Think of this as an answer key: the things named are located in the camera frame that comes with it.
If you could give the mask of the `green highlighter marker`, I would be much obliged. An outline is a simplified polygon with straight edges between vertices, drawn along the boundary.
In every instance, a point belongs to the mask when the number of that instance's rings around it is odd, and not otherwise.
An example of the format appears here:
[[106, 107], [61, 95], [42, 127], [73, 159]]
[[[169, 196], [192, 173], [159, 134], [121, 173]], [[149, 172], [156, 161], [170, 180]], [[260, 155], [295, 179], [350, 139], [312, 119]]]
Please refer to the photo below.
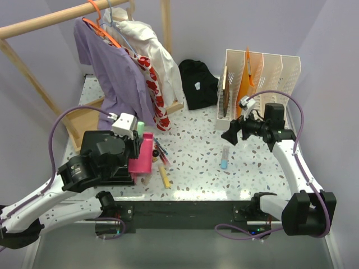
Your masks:
[[142, 122], [142, 121], [138, 121], [136, 130], [137, 130], [137, 133], [138, 133], [139, 137], [143, 136], [144, 129], [145, 129], [145, 123]]

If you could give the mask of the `pink drawer tray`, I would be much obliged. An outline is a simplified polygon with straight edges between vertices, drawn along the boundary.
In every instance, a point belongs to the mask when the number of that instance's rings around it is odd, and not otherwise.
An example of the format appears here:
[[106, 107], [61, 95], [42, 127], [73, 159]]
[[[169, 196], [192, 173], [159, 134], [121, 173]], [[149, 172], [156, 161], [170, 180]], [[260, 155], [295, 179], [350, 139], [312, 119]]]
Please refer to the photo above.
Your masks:
[[128, 171], [131, 175], [151, 174], [153, 158], [153, 134], [145, 132], [137, 159], [129, 159]]

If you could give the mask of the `blue highlighter marker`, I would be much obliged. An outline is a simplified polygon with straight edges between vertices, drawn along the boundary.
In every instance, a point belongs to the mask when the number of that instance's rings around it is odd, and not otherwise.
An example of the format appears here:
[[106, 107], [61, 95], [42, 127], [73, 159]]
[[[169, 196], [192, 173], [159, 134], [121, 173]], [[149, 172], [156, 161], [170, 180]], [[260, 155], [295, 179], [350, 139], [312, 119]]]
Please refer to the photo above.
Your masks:
[[224, 147], [222, 151], [222, 158], [220, 162], [220, 168], [221, 169], [227, 169], [228, 167], [228, 156], [229, 156], [229, 148]]

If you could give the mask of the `Three Days To See book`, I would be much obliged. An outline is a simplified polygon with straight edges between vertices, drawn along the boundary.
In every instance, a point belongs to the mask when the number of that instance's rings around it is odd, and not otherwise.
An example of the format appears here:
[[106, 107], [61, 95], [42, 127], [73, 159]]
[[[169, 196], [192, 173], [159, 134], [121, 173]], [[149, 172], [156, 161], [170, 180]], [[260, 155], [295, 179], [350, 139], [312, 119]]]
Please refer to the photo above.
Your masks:
[[218, 118], [231, 118], [231, 91], [230, 91], [229, 69], [224, 67], [218, 86]]

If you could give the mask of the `orange folder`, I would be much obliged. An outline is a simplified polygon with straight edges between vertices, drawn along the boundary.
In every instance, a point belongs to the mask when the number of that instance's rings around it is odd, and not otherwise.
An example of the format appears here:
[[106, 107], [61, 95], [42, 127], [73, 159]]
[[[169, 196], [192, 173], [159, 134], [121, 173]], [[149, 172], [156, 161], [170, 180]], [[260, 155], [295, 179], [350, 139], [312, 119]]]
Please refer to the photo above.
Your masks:
[[238, 118], [242, 112], [239, 106], [240, 100], [244, 96], [252, 96], [257, 90], [259, 79], [263, 71], [263, 63], [264, 57], [262, 53], [250, 52], [249, 48], [246, 49], [242, 80], [236, 97], [236, 118]]

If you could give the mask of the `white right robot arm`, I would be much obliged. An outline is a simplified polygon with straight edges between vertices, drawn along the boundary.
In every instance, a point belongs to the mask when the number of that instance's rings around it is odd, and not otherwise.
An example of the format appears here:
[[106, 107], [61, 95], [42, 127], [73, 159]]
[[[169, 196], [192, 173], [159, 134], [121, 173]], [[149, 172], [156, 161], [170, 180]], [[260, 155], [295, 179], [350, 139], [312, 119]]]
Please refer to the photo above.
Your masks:
[[295, 133], [285, 128], [284, 106], [267, 103], [264, 117], [254, 116], [253, 100], [242, 101], [240, 106], [241, 116], [230, 122], [229, 130], [221, 137], [233, 145], [238, 142], [238, 132], [242, 133], [242, 140], [250, 136], [262, 138], [278, 161], [291, 191], [289, 200], [274, 193], [256, 193], [245, 213], [256, 220], [263, 220], [268, 215], [280, 220], [285, 233], [290, 236], [327, 235], [337, 200], [334, 193], [323, 190], [309, 171], [296, 144]]

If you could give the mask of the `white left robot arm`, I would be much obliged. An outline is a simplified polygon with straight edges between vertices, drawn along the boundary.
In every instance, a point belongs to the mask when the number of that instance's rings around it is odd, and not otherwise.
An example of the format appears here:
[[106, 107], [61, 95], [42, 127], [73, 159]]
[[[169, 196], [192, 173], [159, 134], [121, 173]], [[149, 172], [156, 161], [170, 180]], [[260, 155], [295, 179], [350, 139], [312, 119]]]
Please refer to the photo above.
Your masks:
[[23, 200], [1, 206], [1, 249], [20, 249], [61, 226], [83, 219], [113, 220], [119, 213], [109, 191], [100, 191], [84, 202], [59, 207], [64, 200], [101, 185], [133, 185], [131, 159], [140, 155], [143, 138], [112, 131], [86, 131], [79, 155], [58, 168], [49, 179]]

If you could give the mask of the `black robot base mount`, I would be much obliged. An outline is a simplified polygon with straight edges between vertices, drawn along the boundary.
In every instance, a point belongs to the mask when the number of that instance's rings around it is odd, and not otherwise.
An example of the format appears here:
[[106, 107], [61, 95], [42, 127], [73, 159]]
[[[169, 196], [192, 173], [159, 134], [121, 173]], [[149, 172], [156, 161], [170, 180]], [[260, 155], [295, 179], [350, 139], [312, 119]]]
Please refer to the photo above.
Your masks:
[[114, 239], [138, 229], [230, 230], [266, 238], [276, 218], [251, 201], [115, 201], [96, 221], [98, 237]]

